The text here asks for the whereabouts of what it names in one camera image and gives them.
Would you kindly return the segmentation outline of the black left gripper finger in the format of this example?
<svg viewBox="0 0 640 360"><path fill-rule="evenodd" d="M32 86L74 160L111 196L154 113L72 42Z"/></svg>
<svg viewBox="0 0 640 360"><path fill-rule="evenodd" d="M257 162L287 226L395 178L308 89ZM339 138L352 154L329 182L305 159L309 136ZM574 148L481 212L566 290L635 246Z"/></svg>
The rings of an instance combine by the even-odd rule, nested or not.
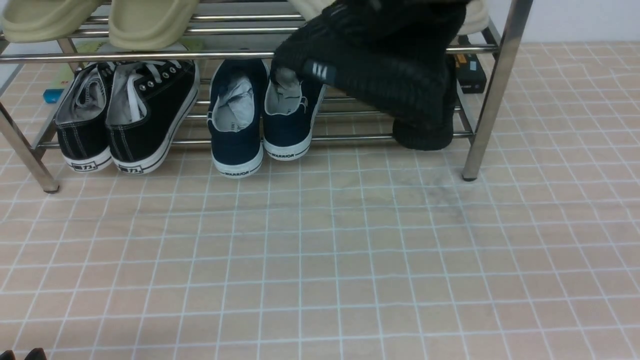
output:
<svg viewBox="0 0 640 360"><path fill-rule="evenodd" d="M16 360L16 357L12 350L5 350L0 354L0 360Z"/></svg>
<svg viewBox="0 0 640 360"><path fill-rule="evenodd" d="M23 358L24 360L48 360L43 348L34 348Z"/></svg>

